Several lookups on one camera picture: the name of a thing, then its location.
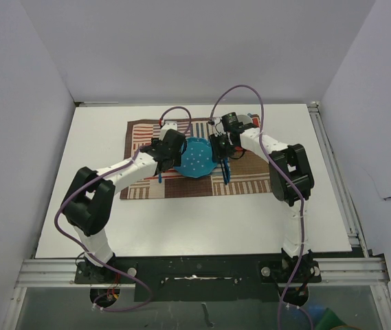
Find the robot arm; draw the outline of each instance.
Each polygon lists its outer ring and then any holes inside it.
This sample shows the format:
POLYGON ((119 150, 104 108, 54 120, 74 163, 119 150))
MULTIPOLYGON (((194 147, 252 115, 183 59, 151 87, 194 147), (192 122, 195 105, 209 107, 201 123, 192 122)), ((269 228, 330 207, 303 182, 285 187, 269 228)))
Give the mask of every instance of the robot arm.
MULTIPOLYGON (((237 146, 249 150, 266 162, 259 143, 260 130, 253 123, 243 124, 235 113, 229 113, 221 117, 224 133, 212 134, 210 142, 214 154, 214 160, 221 161, 226 157, 233 156, 237 146)), ((291 181, 298 187, 305 200, 311 195, 314 187, 314 178, 304 147, 301 144, 290 146, 279 142, 272 137, 262 135, 262 145, 273 161, 287 174, 291 181)), ((298 256, 302 244, 300 226, 300 205, 295 203, 299 197, 285 179, 269 163, 270 187, 277 200, 283 201, 282 206, 287 214, 284 224, 285 234, 283 250, 291 257, 298 256)), ((308 252, 307 235, 305 232, 304 253, 308 252)))
MULTIPOLYGON (((68 222, 72 224, 81 242, 91 254, 104 263, 109 263, 115 257, 109 247, 104 229, 109 220, 114 196, 145 177, 152 177, 173 166, 179 166, 181 154, 185 149, 185 135, 177 131, 176 122, 167 122, 161 128, 159 138, 153 139, 151 145, 142 147, 134 160, 132 158, 124 159, 110 167, 98 170, 84 167, 76 173, 64 200, 97 176, 132 162, 130 166, 120 169, 90 186, 87 192, 92 193, 92 197, 88 197, 84 191, 67 204, 63 210, 68 222)), ((85 257, 88 263, 102 267, 101 264, 89 258, 88 254, 85 257)))

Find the striped placemat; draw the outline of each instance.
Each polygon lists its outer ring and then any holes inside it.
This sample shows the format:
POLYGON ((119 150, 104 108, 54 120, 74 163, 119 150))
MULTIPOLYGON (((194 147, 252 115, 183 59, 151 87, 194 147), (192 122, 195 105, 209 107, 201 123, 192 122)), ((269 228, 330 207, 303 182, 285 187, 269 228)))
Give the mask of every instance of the striped placemat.
MULTIPOLYGON (((254 124, 259 126, 259 117, 251 115, 254 124)), ((205 138, 212 134, 209 118, 192 120, 187 137, 205 138)), ((188 120, 175 120, 178 130, 184 132, 188 120)), ((125 139, 125 158, 132 157, 137 148, 150 144, 151 138, 158 138, 160 126, 157 120, 136 120, 128 122, 125 139)), ((218 165, 210 175, 193 179, 180 175, 175 169, 162 173, 159 184, 158 177, 147 177, 125 188, 120 199, 157 199, 175 197, 224 196, 269 193, 269 167, 257 155, 248 151, 241 159, 229 159, 231 180, 223 183, 221 167, 218 165)))

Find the white backdrop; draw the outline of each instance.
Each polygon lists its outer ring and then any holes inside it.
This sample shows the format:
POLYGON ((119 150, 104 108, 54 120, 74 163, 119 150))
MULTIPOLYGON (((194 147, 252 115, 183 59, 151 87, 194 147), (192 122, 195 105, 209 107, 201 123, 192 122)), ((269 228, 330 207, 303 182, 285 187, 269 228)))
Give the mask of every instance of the white backdrop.
POLYGON ((0 0, 0 326, 47 210, 74 103, 18 0, 0 0))
POLYGON ((391 0, 377 0, 322 104, 368 247, 385 253, 391 293, 391 0))
POLYGON ((200 104, 320 100, 374 0, 21 2, 75 101, 200 104))

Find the white table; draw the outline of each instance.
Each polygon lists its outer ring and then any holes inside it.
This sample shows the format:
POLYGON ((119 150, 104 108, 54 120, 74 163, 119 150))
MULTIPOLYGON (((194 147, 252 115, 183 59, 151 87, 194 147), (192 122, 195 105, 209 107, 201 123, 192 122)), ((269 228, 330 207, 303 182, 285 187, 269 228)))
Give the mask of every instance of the white table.
MULTIPOLYGON (((102 168, 124 157, 126 122, 158 119, 168 106, 80 107, 76 109, 36 252, 37 258, 76 257, 81 249, 54 227, 54 215, 83 166, 102 168)), ((212 106, 187 106, 193 118, 208 117, 212 106)), ((221 105, 215 116, 260 113, 258 105, 221 105)), ((173 111, 167 118, 186 118, 173 111)), ((344 222, 305 104, 265 106, 265 133, 288 144, 301 143, 315 179, 305 223, 314 252, 351 251, 344 222)), ((271 193, 119 200, 105 227, 118 256, 179 256, 279 253, 285 215, 271 193)), ((60 225, 76 232, 61 216, 60 225)))

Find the blue plate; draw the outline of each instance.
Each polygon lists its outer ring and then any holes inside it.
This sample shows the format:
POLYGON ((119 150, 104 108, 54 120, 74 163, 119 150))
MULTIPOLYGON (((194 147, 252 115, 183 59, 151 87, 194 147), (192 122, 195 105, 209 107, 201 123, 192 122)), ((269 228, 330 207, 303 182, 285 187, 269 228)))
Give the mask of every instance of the blue plate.
POLYGON ((189 137, 188 147, 181 156, 181 166, 174 166, 185 177, 204 177, 209 175, 216 162, 212 161, 212 148, 209 141, 199 137, 189 137))

